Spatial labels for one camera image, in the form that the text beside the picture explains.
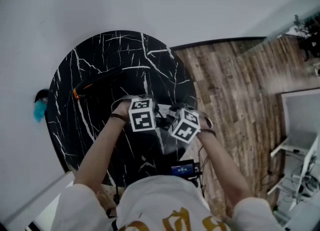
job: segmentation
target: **round table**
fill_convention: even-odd
[[[125,78],[97,94],[75,99],[73,88],[82,80],[115,67],[124,69]],[[49,89],[49,132],[73,168],[79,168],[108,121],[111,104],[124,95],[152,95],[158,104],[184,102],[197,106],[188,71],[165,44],[134,31],[97,34],[71,50],[56,70]],[[157,175],[160,165],[177,162],[187,147],[161,128],[132,132],[127,124],[115,145],[103,183],[125,187]]]

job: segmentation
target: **small screen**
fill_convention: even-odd
[[[192,163],[171,167],[171,175],[173,176],[192,176],[193,174],[194,174],[194,166]]]

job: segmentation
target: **hand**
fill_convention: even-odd
[[[131,100],[123,100],[120,102],[118,107],[113,111],[114,114],[121,115],[125,118],[129,118],[129,108]]]

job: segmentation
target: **sleeve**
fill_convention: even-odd
[[[234,207],[233,223],[243,231],[283,231],[268,202],[261,198],[246,198]]]
[[[109,230],[112,221],[95,193],[85,185],[75,184],[60,194],[51,231]]]

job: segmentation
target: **wrist strap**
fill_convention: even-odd
[[[124,116],[122,116],[122,115],[120,115],[120,114],[117,114],[117,113],[111,113],[111,114],[110,114],[110,117],[119,118],[119,119],[121,119],[122,121],[127,122],[127,118],[125,118]]]
[[[212,133],[214,136],[216,136],[216,133],[212,129],[200,129],[201,133]]]

